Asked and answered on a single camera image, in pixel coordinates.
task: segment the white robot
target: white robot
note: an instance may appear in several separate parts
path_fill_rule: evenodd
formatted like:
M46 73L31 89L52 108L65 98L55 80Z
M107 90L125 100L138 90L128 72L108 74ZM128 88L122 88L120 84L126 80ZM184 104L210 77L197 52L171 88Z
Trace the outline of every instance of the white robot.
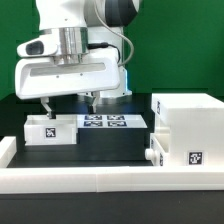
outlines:
M116 99L126 88L124 65L134 46L123 36L137 15L141 0L36 0L40 14L39 38L20 45L16 67L16 94L40 98L48 111L49 97L69 94ZM131 48L123 60L123 40Z

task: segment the black tabletop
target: black tabletop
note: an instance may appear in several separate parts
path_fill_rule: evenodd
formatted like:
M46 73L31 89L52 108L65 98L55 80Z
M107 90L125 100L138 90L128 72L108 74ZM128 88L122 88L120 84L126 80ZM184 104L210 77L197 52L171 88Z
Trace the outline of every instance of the black tabletop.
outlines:
M151 96L134 95L132 100L117 105L99 105L99 114L141 114L148 125L143 135L140 150L147 147L149 133L153 131L154 118L150 110ZM87 114L88 103L76 96L54 98L51 106L59 114ZM27 148L24 145L23 125L29 114L45 114L38 100L21 101L10 95L0 102L0 136L16 136L18 152L10 167L78 167L78 166L150 166L141 153L106 158L79 160L82 154L74 153L74 146L61 148ZM82 133L83 136L94 134ZM0 221L4 224L222 224L224 223L223 191L178 191L178 192L116 192L116 193L70 193L0 195Z

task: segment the white block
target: white block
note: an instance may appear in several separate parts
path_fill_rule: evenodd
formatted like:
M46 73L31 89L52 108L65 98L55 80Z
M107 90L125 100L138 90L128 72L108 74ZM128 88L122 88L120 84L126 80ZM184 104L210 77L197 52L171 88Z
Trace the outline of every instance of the white block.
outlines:
M16 138L5 137L0 142L0 168L6 168L16 154Z

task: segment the white plastic housing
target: white plastic housing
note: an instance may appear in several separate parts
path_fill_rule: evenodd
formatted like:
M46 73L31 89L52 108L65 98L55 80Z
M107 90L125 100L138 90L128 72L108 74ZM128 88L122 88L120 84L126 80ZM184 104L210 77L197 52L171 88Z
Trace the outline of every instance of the white plastic housing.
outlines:
M116 89L120 84L117 51L92 51L83 56L82 64L68 67L56 67L51 57L22 59L15 81L20 99Z
M40 14L40 30L86 27L85 0L36 0Z

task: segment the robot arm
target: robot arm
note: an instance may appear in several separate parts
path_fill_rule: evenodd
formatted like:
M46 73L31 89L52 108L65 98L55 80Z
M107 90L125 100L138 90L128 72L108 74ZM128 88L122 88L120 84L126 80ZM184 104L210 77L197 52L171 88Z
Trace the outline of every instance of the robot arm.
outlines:
M140 2L36 0L42 35L17 49L25 58L16 67L17 96L32 99L117 89L117 50L89 50L88 29L102 26L99 18L111 27L128 25ZM100 17L94 12L96 8Z

